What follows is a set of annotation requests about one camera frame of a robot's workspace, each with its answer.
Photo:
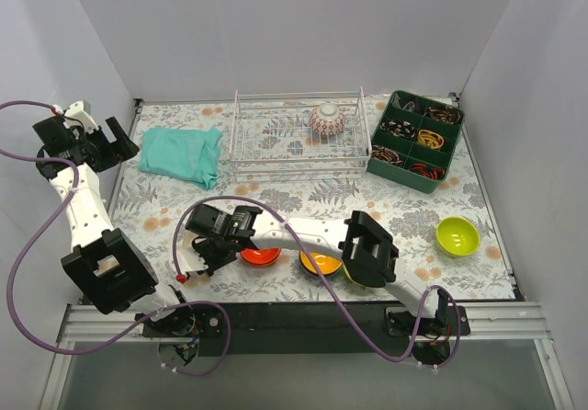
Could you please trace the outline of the lime green bowl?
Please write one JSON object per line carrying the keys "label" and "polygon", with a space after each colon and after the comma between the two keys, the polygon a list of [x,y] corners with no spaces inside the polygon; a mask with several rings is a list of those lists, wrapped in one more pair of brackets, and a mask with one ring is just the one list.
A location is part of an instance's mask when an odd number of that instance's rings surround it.
{"label": "lime green bowl", "polygon": [[475,254],[481,244],[478,229],[463,217],[447,217],[436,227],[437,247],[451,257],[465,257]]}
{"label": "lime green bowl", "polygon": [[351,277],[351,275],[350,275],[350,273],[349,273],[349,271],[348,271],[348,269],[347,269],[347,267],[346,267],[346,265],[343,265],[343,270],[344,270],[344,273],[345,273],[345,276],[347,277],[347,279],[349,281],[351,281],[351,282],[354,282],[353,279],[352,279],[352,277]]}

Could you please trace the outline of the blue patterned bowl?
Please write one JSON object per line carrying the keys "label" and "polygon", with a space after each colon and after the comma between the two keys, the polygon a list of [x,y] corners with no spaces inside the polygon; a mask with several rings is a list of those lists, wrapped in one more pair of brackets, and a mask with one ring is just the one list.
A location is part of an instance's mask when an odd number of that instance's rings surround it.
{"label": "blue patterned bowl", "polygon": [[341,109],[333,103],[322,103],[312,110],[311,130],[320,136],[328,137],[343,133],[345,117]]}

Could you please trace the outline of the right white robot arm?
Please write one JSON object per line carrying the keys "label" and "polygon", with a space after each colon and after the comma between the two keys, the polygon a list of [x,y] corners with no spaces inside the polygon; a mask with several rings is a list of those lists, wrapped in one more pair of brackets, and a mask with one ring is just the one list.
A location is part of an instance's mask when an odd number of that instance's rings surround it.
{"label": "right white robot arm", "polygon": [[214,274],[245,249],[307,250],[341,261],[354,283],[386,290],[415,317],[421,335],[448,330],[455,336],[460,328],[448,295],[441,289],[427,294],[426,283],[400,261],[392,236],[363,211],[345,220],[286,220],[268,208],[241,205],[228,213],[203,204],[189,214],[186,229],[195,235],[195,255],[185,261],[199,274]]}

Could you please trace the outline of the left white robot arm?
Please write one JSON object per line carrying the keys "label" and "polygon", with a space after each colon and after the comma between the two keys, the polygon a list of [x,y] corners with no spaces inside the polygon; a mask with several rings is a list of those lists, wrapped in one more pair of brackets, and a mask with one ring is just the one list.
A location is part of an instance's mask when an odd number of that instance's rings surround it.
{"label": "left white robot arm", "polygon": [[114,141],[87,116],[51,116],[33,126],[42,142],[37,168],[68,202],[71,251],[61,260],[63,270],[101,313],[133,309],[186,336],[195,327],[194,312],[179,304],[173,288],[160,285],[146,256],[113,226],[101,198],[99,173],[139,151],[115,118],[107,125]]}

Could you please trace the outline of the red orange bowl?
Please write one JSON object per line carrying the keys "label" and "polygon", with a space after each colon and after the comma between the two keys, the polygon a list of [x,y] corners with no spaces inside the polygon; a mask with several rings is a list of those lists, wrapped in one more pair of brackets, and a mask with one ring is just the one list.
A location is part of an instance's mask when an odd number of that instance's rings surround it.
{"label": "red orange bowl", "polygon": [[240,252],[242,259],[256,268],[271,266],[280,254],[280,248],[244,249]]}

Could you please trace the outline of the teal cloth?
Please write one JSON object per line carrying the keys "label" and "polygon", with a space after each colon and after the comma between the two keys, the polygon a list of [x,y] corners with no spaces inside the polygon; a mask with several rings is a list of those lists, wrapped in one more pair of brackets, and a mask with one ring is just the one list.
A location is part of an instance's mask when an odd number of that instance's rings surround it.
{"label": "teal cloth", "polygon": [[218,183],[222,132],[156,127],[141,141],[139,170],[143,173],[191,182],[202,189]]}

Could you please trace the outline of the yellow orange bowl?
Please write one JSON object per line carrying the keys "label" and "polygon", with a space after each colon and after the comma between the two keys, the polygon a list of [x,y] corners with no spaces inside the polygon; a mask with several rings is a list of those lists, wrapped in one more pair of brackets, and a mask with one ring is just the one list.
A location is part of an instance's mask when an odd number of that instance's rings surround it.
{"label": "yellow orange bowl", "polygon": [[[324,276],[331,276],[343,267],[342,261],[331,256],[326,256],[318,253],[312,253],[311,256],[314,258],[317,267],[321,270]],[[302,267],[308,273],[314,276],[317,275],[317,271],[315,270],[315,267],[312,265],[312,262],[310,261],[308,256],[303,252],[300,252],[300,262],[302,264]]]}

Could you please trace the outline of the green compartment organizer tray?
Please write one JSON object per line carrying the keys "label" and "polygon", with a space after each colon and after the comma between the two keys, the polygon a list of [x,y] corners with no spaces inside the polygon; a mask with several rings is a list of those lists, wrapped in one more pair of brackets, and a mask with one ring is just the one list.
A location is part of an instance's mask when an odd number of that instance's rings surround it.
{"label": "green compartment organizer tray", "polygon": [[466,115],[458,107],[397,90],[371,136],[367,170],[430,194],[446,180]]}

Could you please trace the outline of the floral table mat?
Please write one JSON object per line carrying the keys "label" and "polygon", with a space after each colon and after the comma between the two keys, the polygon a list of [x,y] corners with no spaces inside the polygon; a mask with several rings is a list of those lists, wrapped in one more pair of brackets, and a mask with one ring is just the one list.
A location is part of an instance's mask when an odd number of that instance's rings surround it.
{"label": "floral table mat", "polygon": [[[215,127],[222,132],[218,183],[212,189],[143,173],[137,159],[121,168],[119,189],[111,200],[111,221],[147,256],[163,284],[175,283],[173,260],[185,234],[178,222],[191,204],[208,199],[213,206],[231,211],[255,199],[287,219],[330,221],[364,211],[392,235],[400,260],[425,283],[445,287],[459,301],[515,298],[512,269],[464,138],[458,139],[446,180],[425,194],[368,172],[352,178],[237,181],[229,163],[231,122],[229,102],[155,102],[139,111],[132,129],[135,143],[156,127],[203,131]],[[475,254],[451,257],[437,247],[435,230],[447,217],[463,217],[475,225],[481,237]]]}

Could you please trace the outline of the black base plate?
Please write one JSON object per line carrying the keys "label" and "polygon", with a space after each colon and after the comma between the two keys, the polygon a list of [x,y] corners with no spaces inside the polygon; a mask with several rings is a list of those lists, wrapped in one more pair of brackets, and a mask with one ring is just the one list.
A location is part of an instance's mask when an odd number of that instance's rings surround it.
{"label": "black base plate", "polygon": [[[212,306],[195,306],[196,329],[185,336],[162,332],[151,323],[144,337],[162,342],[198,340],[198,354],[218,357],[253,354],[349,354],[368,353],[371,348],[333,302],[224,303],[231,324],[226,341],[223,315]],[[414,317],[399,302],[346,302],[359,327],[383,351],[394,357],[407,348]]]}

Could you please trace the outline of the aluminium frame rail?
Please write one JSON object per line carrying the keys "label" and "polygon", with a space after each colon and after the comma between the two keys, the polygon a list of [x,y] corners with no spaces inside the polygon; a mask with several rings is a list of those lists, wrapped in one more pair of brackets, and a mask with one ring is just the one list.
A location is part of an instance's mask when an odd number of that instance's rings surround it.
{"label": "aluminium frame rail", "polygon": [[175,344],[137,329],[79,358],[56,356],[44,409],[570,409],[548,323],[532,302],[470,302],[454,359],[434,372],[371,353],[199,354],[160,366]]}

